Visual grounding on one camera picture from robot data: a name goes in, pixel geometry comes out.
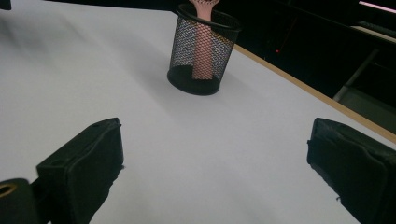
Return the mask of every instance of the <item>dark background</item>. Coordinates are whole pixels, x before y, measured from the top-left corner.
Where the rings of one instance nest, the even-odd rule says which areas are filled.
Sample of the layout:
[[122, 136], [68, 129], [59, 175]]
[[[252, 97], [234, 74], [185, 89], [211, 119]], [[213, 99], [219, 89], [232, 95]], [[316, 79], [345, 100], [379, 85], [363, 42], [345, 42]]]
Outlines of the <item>dark background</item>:
[[[107, 7], [169, 10], [188, 0], [52, 0]], [[394, 0], [367, 0], [396, 8]], [[350, 28], [370, 21], [396, 30], [396, 17], [358, 0], [221, 0], [218, 11], [244, 26], [237, 44], [333, 98], [373, 49], [354, 88], [396, 108], [396, 44]]]

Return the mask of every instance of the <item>white tabletop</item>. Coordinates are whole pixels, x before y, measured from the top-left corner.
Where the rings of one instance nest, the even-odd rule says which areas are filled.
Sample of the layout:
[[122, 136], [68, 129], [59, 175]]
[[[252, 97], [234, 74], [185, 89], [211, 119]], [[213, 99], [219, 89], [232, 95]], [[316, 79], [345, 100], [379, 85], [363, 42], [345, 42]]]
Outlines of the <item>white tabletop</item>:
[[166, 78], [172, 12], [13, 1], [0, 11], [0, 180], [120, 118], [124, 165], [92, 223], [358, 223], [306, 162], [315, 118], [395, 144], [234, 50], [219, 92]]

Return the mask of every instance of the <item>black mesh pencil holder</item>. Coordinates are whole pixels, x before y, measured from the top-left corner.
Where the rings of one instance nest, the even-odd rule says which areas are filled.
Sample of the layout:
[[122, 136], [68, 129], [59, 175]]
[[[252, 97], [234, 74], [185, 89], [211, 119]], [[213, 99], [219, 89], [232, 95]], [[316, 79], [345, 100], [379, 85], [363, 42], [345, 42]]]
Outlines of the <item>black mesh pencil holder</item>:
[[219, 90], [241, 24], [216, 10], [212, 11], [211, 21], [201, 20], [191, 4], [179, 5], [177, 13], [168, 80], [181, 91], [214, 94]]

